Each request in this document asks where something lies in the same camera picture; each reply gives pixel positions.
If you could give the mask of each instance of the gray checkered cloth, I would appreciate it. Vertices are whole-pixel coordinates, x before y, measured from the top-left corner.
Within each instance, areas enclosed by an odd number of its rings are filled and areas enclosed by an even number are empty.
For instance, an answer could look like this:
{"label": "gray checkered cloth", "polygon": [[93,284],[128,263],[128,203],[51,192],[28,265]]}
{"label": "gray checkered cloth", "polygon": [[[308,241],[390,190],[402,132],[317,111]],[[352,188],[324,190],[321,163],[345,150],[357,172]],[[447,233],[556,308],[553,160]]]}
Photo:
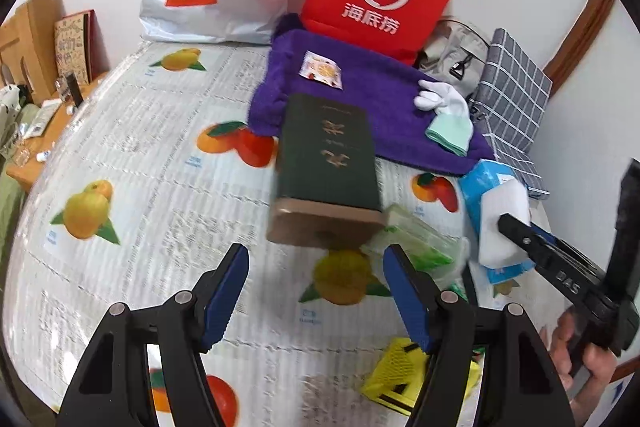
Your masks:
{"label": "gray checkered cloth", "polygon": [[504,29],[494,33],[478,90],[469,101],[474,123],[494,149],[539,200],[549,197],[527,153],[538,133],[551,80]]}

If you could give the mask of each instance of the yellow fruit print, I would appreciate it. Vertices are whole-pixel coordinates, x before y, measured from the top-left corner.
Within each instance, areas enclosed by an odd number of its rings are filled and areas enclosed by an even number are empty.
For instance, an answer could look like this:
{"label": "yellow fruit print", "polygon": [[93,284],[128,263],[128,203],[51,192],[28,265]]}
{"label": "yellow fruit print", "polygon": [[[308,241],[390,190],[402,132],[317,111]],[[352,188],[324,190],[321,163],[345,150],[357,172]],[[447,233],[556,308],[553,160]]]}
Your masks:
{"label": "yellow fruit print", "polygon": [[150,68],[162,66],[167,71],[184,71],[186,69],[207,71],[200,63],[200,53],[198,48],[184,48],[169,55],[165,55],[162,60],[151,64]]}
{"label": "yellow fruit print", "polygon": [[65,208],[51,219],[52,225],[64,225],[76,239],[86,240],[94,235],[114,245],[120,240],[109,219],[113,185],[107,180],[89,183],[82,192],[66,200]]}
{"label": "yellow fruit print", "polygon": [[330,250],[316,263],[313,282],[298,302],[324,299],[338,306],[352,306],[367,295],[391,296],[373,275],[369,257],[356,250]]}
{"label": "yellow fruit print", "polygon": [[494,297],[498,295],[511,295],[511,291],[514,288],[520,288],[518,281],[516,281],[515,279],[510,279],[505,282],[494,284]]}

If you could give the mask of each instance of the black clamp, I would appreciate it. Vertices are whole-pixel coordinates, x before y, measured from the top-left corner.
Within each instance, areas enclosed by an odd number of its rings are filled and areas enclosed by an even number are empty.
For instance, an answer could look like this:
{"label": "black clamp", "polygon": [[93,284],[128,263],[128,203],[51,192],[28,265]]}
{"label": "black clamp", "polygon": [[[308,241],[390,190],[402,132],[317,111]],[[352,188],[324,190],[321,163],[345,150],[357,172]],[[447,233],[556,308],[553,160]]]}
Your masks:
{"label": "black clamp", "polygon": [[569,349],[571,375],[582,367],[589,343],[617,357],[633,342],[640,316],[634,299],[640,285],[640,163],[633,160],[623,177],[616,239],[606,273],[576,248],[510,214],[500,216],[498,230],[536,263],[536,271],[573,305],[577,334]]}
{"label": "black clamp", "polygon": [[161,306],[115,303],[102,318],[66,391],[58,427],[158,427],[146,344],[158,344],[176,427],[225,427],[200,353],[222,340],[249,270],[234,244],[217,269]]}
{"label": "black clamp", "polygon": [[567,427],[564,388],[523,307],[473,307],[414,269],[399,245],[385,251],[385,278],[412,341],[430,355],[408,427],[454,427],[474,346],[485,346],[475,427]]}

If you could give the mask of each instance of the white glove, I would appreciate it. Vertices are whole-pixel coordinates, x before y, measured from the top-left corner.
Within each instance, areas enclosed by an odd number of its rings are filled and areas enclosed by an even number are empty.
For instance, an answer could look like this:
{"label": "white glove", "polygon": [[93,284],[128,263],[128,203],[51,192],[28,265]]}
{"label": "white glove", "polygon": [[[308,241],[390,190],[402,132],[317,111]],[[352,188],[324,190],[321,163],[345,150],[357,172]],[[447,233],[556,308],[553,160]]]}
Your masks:
{"label": "white glove", "polygon": [[[445,82],[429,82],[428,80],[419,80],[418,85],[427,89],[428,91],[421,91],[420,96],[414,98],[415,107],[421,110],[434,109],[437,114],[452,114],[454,116],[462,116],[463,118],[469,118],[469,107],[466,105],[466,100],[462,95],[457,92],[456,88]],[[435,98],[442,100],[441,103],[433,105],[433,107],[427,107],[424,102],[419,102],[418,99],[434,100]]]}
{"label": "white glove", "polygon": [[414,105],[420,110],[431,111],[444,104],[442,97],[432,91],[421,91],[414,98]]}

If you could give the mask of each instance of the green book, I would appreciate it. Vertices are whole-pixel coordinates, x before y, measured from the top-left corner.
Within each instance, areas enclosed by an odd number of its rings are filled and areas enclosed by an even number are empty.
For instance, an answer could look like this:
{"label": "green book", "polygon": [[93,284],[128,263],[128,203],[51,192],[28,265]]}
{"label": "green book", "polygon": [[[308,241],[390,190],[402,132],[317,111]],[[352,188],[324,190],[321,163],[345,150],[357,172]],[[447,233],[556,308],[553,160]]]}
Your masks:
{"label": "green book", "polygon": [[359,248],[385,224],[367,113],[309,94],[289,97],[267,238]]}
{"label": "green book", "polygon": [[309,94],[289,97],[276,197],[381,210],[367,113]]}

